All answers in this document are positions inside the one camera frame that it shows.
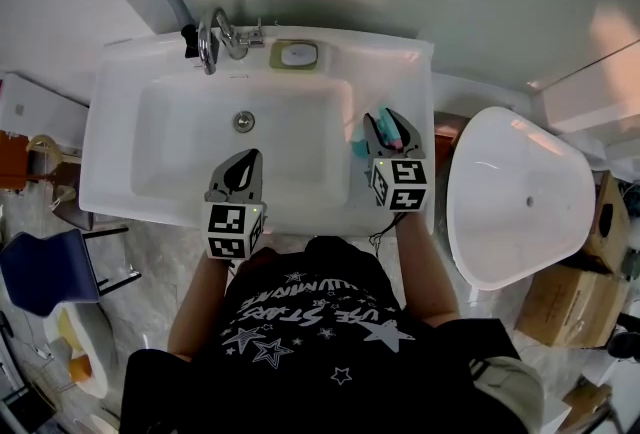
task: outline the white sink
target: white sink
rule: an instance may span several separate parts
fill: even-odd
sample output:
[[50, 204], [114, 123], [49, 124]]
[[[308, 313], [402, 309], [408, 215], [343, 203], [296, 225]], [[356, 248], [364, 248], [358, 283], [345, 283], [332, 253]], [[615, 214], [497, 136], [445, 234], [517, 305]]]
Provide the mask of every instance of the white sink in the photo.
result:
[[582, 153], [519, 115], [490, 107], [462, 133], [447, 227], [454, 261], [471, 285], [501, 288], [572, 255], [594, 208]]
[[[371, 235], [390, 215], [375, 205], [366, 161], [352, 153], [351, 140], [361, 134], [363, 115], [377, 115], [380, 106], [397, 110], [422, 134], [433, 183], [430, 44], [331, 29], [264, 32], [265, 48], [250, 49], [241, 61], [221, 46], [211, 76], [184, 58], [177, 33], [109, 47], [87, 122], [81, 207], [198, 226], [214, 168], [258, 148], [267, 230]], [[316, 70], [270, 68], [276, 39], [314, 41]], [[248, 133], [233, 128], [240, 111], [255, 117]], [[433, 206], [432, 195], [430, 229]]]

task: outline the bar of soap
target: bar of soap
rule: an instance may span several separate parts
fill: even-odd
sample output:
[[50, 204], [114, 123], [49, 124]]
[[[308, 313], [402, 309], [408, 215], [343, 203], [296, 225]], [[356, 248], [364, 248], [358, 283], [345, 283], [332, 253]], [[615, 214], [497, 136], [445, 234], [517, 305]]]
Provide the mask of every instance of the bar of soap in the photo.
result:
[[307, 43], [294, 43], [282, 49], [281, 59], [285, 66], [308, 66], [318, 60], [318, 49]]

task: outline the soap dish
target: soap dish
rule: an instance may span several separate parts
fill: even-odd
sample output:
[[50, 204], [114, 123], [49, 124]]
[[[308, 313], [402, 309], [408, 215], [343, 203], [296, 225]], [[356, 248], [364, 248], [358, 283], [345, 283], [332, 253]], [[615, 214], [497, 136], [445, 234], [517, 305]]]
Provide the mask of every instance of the soap dish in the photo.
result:
[[269, 66], [275, 70], [311, 71], [318, 64], [318, 45], [311, 41], [276, 41], [271, 47]]

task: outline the cardboard box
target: cardboard box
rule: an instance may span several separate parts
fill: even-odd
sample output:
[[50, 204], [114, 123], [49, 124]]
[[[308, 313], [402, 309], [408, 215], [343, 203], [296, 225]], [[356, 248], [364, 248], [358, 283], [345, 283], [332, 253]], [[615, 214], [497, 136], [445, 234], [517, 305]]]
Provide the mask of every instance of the cardboard box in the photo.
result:
[[22, 190], [27, 185], [29, 139], [0, 131], [0, 189]]
[[593, 224], [582, 251], [610, 272], [619, 272], [627, 252], [629, 213], [618, 190], [618, 181], [604, 173], [598, 192]]
[[628, 289], [611, 274], [552, 265], [534, 276], [516, 329], [550, 347], [602, 347]]
[[565, 404], [571, 406], [571, 412], [562, 422], [560, 431], [588, 419], [610, 396], [611, 386], [605, 384], [598, 387], [589, 381], [583, 381], [562, 399]]

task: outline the black t-shirt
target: black t-shirt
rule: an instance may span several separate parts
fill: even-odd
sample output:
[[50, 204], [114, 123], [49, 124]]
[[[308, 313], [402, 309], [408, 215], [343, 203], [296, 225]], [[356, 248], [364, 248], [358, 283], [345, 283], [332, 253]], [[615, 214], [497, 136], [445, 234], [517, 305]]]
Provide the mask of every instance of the black t-shirt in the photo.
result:
[[131, 356], [121, 432], [346, 426], [525, 432], [478, 392], [472, 360], [517, 358], [496, 320], [438, 328], [402, 311], [379, 262], [335, 238], [239, 273], [219, 328], [186, 363]]

